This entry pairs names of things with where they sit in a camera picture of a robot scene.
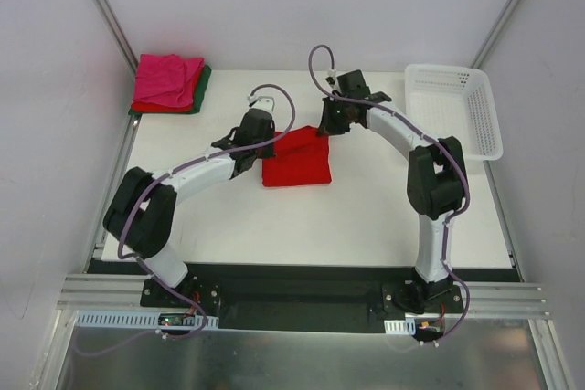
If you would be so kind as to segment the aluminium frame post left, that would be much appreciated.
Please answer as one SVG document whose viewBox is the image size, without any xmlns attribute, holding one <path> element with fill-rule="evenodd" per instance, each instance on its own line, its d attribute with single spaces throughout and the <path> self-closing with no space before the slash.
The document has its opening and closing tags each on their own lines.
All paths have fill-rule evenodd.
<svg viewBox="0 0 585 390">
<path fill-rule="evenodd" d="M 92 0 L 97 7 L 101 18 L 108 27 L 117 48 L 119 49 L 122 57 L 127 63 L 129 69 L 133 74 L 136 73 L 138 68 L 138 58 L 136 57 L 130 42 L 125 35 L 122 26 L 115 14 L 112 5 L 109 0 Z"/>
</svg>

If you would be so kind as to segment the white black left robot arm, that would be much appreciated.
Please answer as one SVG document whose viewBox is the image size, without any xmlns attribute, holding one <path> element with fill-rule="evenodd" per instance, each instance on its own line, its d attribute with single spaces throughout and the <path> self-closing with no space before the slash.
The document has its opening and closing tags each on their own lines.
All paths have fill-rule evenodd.
<svg viewBox="0 0 585 390">
<path fill-rule="evenodd" d="M 147 272 L 161 280 L 162 296 L 176 307 L 199 299 L 195 279 L 170 244 L 176 208 L 214 184 L 247 172 L 258 159 L 274 156 L 271 100 L 250 106 L 239 126 L 210 145 L 191 164 L 161 174 L 134 167 L 124 175 L 102 220 L 104 228 L 131 250 Z"/>
</svg>

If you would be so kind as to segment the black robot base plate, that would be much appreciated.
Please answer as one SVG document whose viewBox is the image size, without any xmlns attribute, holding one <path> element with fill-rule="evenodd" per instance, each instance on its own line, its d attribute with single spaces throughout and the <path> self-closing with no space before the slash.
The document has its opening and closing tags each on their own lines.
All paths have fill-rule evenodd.
<svg viewBox="0 0 585 390">
<path fill-rule="evenodd" d="M 382 333 L 407 316 L 444 320 L 464 310 L 451 280 L 425 288 L 413 269 L 190 263 L 177 295 L 153 279 L 145 308 L 179 311 L 196 302 L 222 329 L 277 332 Z"/>
</svg>

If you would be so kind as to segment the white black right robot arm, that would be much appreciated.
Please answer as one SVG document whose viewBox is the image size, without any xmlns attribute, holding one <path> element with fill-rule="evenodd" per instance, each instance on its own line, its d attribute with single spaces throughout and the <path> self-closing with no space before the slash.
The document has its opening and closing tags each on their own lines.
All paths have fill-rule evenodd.
<svg viewBox="0 0 585 390">
<path fill-rule="evenodd" d="M 392 294 L 394 306 L 422 314 L 435 310 L 452 286 L 450 227 L 469 205 L 463 148 L 454 137 L 434 139 L 410 121 L 384 92 L 372 92 L 360 70 L 326 78 L 318 134 L 341 135 L 360 124 L 407 161 L 407 198 L 419 216 L 419 249 L 412 279 Z"/>
</svg>

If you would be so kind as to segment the folded green t shirt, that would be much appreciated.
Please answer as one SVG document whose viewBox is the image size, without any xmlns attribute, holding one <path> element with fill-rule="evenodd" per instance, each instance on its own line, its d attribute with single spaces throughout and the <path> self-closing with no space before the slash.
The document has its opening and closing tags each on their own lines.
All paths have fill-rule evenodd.
<svg viewBox="0 0 585 390">
<path fill-rule="evenodd" d="M 204 65 L 198 72 L 197 82 L 194 84 L 193 101 L 185 107 L 171 108 L 150 103 L 132 104 L 128 110 L 129 116 L 143 114 L 197 114 L 200 112 L 207 92 L 207 86 L 212 74 L 212 68 Z"/>
</svg>

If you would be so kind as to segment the aluminium frame post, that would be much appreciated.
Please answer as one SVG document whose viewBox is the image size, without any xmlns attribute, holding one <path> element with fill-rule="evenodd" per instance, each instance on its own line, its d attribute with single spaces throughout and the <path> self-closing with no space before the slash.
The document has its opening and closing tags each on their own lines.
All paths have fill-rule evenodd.
<svg viewBox="0 0 585 390">
<path fill-rule="evenodd" d="M 122 26 L 115 14 L 112 5 L 109 0 L 92 0 L 97 7 L 101 18 L 108 27 L 117 48 L 119 49 L 122 57 L 127 63 L 129 69 L 133 74 L 136 73 L 138 68 L 138 58 L 136 57 L 130 42 L 125 35 Z"/>
<path fill-rule="evenodd" d="M 506 0 L 502 10 L 488 31 L 482 45 L 479 47 L 471 65 L 471 69 L 481 69 L 494 51 L 499 39 L 503 36 L 506 27 L 511 23 L 514 14 L 523 0 Z"/>
</svg>

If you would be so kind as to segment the white perforated plastic basket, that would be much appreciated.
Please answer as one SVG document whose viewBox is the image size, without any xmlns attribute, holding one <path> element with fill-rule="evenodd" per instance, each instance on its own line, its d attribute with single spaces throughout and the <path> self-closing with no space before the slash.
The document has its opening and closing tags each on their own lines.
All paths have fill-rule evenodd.
<svg viewBox="0 0 585 390">
<path fill-rule="evenodd" d="M 497 161 L 503 144 L 488 76 L 479 69 L 410 64 L 405 69 L 408 118 L 435 137 L 456 137 L 466 161 Z"/>
</svg>

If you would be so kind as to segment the aluminium frame post right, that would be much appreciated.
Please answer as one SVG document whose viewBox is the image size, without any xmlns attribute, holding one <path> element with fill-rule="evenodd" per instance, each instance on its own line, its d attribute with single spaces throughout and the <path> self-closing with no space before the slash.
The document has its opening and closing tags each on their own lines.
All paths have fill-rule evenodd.
<svg viewBox="0 0 585 390">
<path fill-rule="evenodd" d="M 471 65 L 471 69 L 481 69 L 494 51 L 499 39 L 503 36 L 506 27 L 511 23 L 514 14 L 523 0 L 506 0 L 502 10 L 488 31 L 482 45 L 479 47 Z"/>
</svg>

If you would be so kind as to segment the folded pink t shirt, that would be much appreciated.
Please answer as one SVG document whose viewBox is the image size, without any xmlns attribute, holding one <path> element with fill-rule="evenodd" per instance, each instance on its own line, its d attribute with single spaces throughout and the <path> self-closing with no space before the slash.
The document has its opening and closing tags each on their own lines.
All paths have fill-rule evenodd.
<svg viewBox="0 0 585 390">
<path fill-rule="evenodd" d="M 133 102 L 182 91 L 204 65 L 204 58 L 142 54 L 135 75 Z"/>
</svg>

